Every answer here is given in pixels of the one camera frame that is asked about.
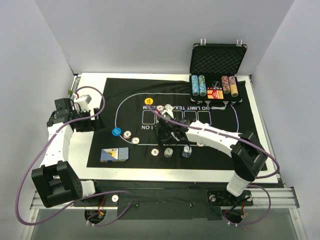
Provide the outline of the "blue round button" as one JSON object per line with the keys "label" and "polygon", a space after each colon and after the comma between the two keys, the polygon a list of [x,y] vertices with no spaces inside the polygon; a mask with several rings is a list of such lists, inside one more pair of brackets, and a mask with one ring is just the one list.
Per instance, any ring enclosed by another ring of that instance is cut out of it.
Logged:
{"label": "blue round button", "polygon": [[122,134],[122,129],[119,127],[115,127],[112,129],[111,134],[115,137],[118,137]]}

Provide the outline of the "grey white chip stack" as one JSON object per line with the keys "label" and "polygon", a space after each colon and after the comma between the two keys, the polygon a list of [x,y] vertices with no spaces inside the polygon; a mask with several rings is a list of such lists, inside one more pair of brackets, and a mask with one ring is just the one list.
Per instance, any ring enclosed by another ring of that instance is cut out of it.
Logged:
{"label": "grey white chip stack", "polygon": [[174,150],[171,148],[171,147],[167,147],[165,150],[164,150],[164,156],[166,158],[170,158],[172,155],[173,155],[173,152]]}

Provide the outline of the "red white chip stack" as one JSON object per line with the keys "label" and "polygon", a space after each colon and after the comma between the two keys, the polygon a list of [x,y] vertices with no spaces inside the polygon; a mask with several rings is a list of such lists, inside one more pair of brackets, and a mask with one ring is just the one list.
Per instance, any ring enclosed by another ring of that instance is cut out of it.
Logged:
{"label": "red white chip stack", "polygon": [[159,155],[159,150],[157,149],[157,148],[153,148],[152,150],[151,150],[151,155],[152,156],[158,156]]}

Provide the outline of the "blue white chip stack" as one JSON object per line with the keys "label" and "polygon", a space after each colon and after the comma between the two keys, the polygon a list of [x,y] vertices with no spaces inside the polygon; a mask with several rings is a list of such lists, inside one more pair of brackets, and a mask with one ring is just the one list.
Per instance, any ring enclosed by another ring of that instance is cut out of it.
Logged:
{"label": "blue white chip stack", "polygon": [[189,146],[189,145],[185,145],[184,147],[183,147],[183,151],[182,151],[182,156],[184,157],[184,158],[189,158],[190,156],[191,156],[191,154],[192,154],[192,148]]}

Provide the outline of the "red white single chip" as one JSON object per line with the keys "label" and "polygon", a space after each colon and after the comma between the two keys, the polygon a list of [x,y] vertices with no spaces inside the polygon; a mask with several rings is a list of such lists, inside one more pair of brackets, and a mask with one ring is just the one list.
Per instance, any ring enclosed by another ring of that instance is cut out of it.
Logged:
{"label": "red white single chip", "polygon": [[132,137],[131,131],[126,130],[126,131],[123,133],[123,138],[124,138],[124,139],[130,139],[131,137]]}

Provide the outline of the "blue playing card deck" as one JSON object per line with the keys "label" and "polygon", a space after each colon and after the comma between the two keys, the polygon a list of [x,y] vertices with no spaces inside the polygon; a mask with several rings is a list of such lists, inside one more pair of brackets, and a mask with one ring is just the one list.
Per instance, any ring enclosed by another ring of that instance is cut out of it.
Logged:
{"label": "blue playing card deck", "polygon": [[129,159],[129,148],[105,148],[101,150],[100,162],[101,163],[114,163],[125,162]]}

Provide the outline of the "yellow dealer button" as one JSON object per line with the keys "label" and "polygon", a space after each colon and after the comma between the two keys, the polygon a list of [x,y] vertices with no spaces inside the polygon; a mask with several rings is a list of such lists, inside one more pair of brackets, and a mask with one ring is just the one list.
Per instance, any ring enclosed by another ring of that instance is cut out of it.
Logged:
{"label": "yellow dealer button", "polygon": [[147,98],[144,100],[144,104],[145,104],[145,105],[151,106],[151,105],[153,105],[153,103],[154,103],[154,100],[153,100],[151,97],[147,97]]}

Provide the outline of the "grey white single chip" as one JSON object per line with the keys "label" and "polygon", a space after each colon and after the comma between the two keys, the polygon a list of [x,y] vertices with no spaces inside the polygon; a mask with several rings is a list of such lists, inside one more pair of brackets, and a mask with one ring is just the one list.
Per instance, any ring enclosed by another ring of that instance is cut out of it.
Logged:
{"label": "grey white single chip", "polygon": [[140,143],[140,139],[138,137],[133,137],[131,139],[131,143],[134,145],[138,145]]}

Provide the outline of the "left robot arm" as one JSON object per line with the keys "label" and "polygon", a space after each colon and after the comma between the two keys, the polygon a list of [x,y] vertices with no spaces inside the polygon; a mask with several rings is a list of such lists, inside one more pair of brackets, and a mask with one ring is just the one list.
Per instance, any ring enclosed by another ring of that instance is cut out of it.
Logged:
{"label": "left robot arm", "polygon": [[98,115],[99,109],[89,109],[91,96],[55,100],[46,125],[50,144],[38,168],[31,172],[31,179],[46,208],[85,198],[92,206],[99,205],[103,193],[93,180],[81,180],[68,162],[70,141],[74,132],[85,133],[104,129]]}

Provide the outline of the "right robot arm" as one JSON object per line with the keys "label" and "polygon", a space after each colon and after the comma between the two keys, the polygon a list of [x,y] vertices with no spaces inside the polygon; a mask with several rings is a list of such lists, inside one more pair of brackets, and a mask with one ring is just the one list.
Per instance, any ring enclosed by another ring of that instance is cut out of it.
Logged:
{"label": "right robot arm", "polygon": [[196,143],[218,150],[232,159],[234,174],[223,192],[224,201],[236,204],[243,191],[254,182],[268,156],[253,133],[226,132],[199,120],[173,118],[168,110],[155,110],[156,137],[159,144],[170,141]]}

